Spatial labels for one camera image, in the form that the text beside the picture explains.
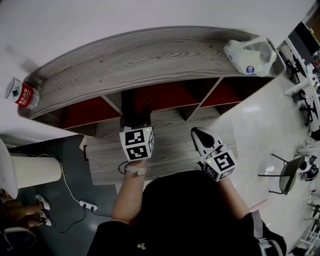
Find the dark gray floor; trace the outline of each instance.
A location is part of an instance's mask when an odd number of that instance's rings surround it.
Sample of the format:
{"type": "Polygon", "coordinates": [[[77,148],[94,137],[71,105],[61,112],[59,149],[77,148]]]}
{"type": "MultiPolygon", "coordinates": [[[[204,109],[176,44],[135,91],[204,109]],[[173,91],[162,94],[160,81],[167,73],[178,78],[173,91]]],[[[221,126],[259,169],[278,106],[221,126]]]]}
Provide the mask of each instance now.
{"type": "MultiPolygon", "coordinates": [[[[114,185],[94,186],[92,183],[89,163],[84,160],[84,153],[79,149],[83,136],[35,143],[11,149],[32,155],[43,153],[53,154],[63,165],[66,181],[77,200],[83,200],[98,206],[97,212],[110,214],[117,196],[114,185]]],[[[109,217],[96,216],[86,210],[86,218],[74,225],[67,233],[64,231],[84,215],[83,208],[72,199],[63,178],[59,181],[34,187],[21,188],[18,198],[24,204],[35,203],[35,195],[40,194],[50,203],[51,210],[47,215],[56,222],[52,227],[37,227],[44,243],[54,256],[86,255],[96,229],[100,223],[109,221],[109,217]]]]}

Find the shoe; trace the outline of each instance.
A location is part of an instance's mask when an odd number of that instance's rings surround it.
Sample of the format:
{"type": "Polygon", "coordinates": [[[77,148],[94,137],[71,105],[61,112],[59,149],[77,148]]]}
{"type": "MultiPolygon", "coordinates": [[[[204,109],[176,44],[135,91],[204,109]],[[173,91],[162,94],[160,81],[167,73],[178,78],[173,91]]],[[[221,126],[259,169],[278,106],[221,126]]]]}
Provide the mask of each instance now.
{"type": "Polygon", "coordinates": [[[37,213],[40,216],[39,222],[46,224],[47,226],[52,226],[51,220],[47,217],[43,210],[38,210],[37,213]]]}
{"type": "Polygon", "coordinates": [[[39,194],[35,196],[35,199],[42,204],[43,209],[50,210],[50,204],[39,194]]]}

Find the white cube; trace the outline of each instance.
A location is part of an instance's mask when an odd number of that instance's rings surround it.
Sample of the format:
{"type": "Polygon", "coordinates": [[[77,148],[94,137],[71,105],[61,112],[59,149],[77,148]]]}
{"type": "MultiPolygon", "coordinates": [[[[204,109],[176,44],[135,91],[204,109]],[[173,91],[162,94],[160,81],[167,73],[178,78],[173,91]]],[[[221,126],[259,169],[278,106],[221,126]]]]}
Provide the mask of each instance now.
{"type": "Polygon", "coordinates": [[[218,182],[232,174],[236,166],[234,154],[231,150],[227,150],[206,159],[204,170],[218,182]]]}
{"type": "Polygon", "coordinates": [[[151,127],[120,132],[120,140],[129,162],[151,157],[155,141],[151,127]]]}

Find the plastic bag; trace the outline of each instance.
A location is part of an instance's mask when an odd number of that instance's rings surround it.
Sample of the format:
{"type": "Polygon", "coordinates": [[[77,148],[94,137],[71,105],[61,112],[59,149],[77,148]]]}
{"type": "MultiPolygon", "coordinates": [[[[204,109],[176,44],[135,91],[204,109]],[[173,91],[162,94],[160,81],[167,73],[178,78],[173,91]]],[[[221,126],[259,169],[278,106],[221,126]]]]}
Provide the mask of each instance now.
{"type": "Polygon", "coordinates": [[[230,40],[223,50],[233,66],[245,75],[267,76],[277,58],[267,39],[261,36],[246,42],[230,40]]]}

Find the black shirt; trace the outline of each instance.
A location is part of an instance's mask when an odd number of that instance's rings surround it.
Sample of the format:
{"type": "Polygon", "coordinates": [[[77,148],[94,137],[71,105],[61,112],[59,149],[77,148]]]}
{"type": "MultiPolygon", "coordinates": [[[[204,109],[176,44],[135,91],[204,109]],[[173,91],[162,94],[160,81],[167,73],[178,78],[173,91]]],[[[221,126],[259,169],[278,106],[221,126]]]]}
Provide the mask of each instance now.
{"type": "MultiPolygon", "coordinates": [[[[263,224],[263,236],[284,239],[263,224]]],[[[146,186],[133,226],[109,221],[98,226],[88,256],[104,253],[261,255],[251,214],[235,220],[217,183],[202,170],[158,178],[146,186]]]]}

